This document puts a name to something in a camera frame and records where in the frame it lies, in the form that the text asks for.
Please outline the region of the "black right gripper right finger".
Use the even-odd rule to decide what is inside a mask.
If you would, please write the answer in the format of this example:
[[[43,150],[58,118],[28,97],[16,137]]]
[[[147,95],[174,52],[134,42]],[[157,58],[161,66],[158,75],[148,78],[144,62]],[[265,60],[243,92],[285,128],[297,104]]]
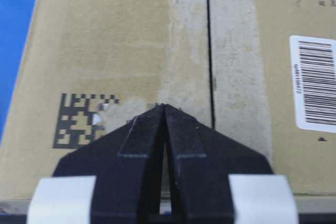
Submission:
[[[286,177],[263,154],[164,108],[175,204],[185,223],[298,223]]]

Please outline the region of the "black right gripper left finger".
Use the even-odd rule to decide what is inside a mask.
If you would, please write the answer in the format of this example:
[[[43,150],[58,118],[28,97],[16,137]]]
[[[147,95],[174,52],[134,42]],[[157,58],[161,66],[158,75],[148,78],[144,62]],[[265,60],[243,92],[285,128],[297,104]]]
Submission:
[[[62,157],[42,178],[28,223],[141,223],[159,203],[164,105]]]

